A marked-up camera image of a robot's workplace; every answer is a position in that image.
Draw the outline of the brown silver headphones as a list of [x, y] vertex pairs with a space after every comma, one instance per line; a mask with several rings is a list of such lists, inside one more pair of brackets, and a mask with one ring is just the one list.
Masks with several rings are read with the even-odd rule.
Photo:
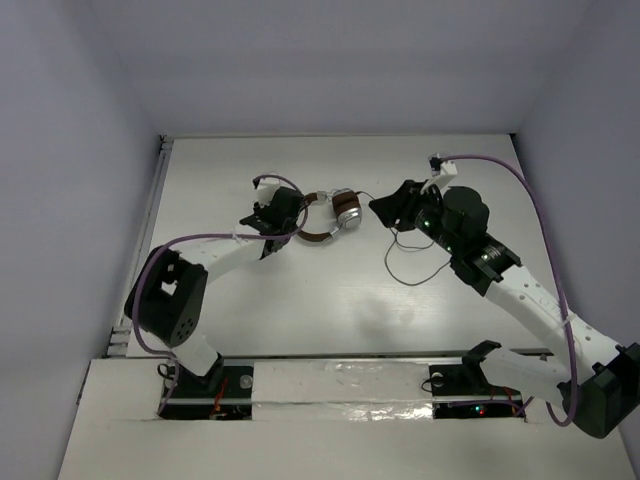
[[315, 191], [304, 197], [305, 206], [313, 203], [329, 203], [335, 217], [335, 225], [322, 233], [309, 233], [300, 230], [299, 238], [309, 243], [322, 243], [333, 239], [339, 232], [357, 228], [363, 218], [362, 206], [358, 194], [349, 188], [331, 191]]

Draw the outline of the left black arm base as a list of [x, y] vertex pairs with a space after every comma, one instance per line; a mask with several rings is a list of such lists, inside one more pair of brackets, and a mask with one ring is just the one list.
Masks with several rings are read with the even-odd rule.
[[225, 364], [211, 377], [212, 383], [181, 370], [171, 394], [175, 368], [162, 364], [157, 372], [164, 378], [159, 417], [165, 420], [251, 420], [254, 366]]

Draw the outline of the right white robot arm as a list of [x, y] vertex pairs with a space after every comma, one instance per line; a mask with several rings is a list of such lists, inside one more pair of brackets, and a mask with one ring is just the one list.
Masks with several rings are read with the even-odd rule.
[[639, 346], [597, 331], [556, 299], [520, 258], [487, 231], [489, 209], [468, 187], [440, 190], [405, 181], [369, 204], [387, 228], [419, 230], [450, 255], [456, 277], [525, 327], [553, 354], [545, 363], [485, 340], [463, 357], [463, 384], [483, 393], [506, 386], [564, 410], [603, 439], [639, 405]]

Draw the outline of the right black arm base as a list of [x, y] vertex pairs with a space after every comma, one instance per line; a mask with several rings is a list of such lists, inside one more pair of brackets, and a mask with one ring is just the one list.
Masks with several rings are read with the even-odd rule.
[[506, 386], [491, 384], [481, 363], [500, 344], [483, 341], [467, 351], [458, 364], [430, 366], [420, 389], [434, 399], [436, 420], [526, 419], [530, 400]]

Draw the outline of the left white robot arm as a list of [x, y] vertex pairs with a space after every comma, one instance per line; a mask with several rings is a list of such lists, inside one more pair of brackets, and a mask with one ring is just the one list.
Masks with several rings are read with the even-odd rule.
[[221, 276], [281, 250], [297, 233], [304, 195], [267, 184], [257, 189], [253, 213], [229, 233], [181, 237], [151, 251], [125, 303], [146, 351], [176, 363], [200, 394], [215, 392], [224, 360], [198, 331], [207, 286]]

